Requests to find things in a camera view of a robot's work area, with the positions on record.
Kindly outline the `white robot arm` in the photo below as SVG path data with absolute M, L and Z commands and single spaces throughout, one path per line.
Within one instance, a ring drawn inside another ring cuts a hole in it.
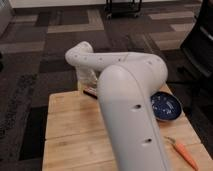
M 80 42 L 65 53 L 68 64 L 100 73 L 97 96 L 119 171 L 172 171 L 151 96 L 165 85 L 164 60 L 150 53 L 96 53 Z

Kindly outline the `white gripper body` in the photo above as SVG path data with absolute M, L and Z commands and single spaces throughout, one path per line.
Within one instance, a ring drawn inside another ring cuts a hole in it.
M 86 67 L 77 67 L 76 74 L 78 82 L 81 86 L 97 86 L 98 79 L 93 69 Z

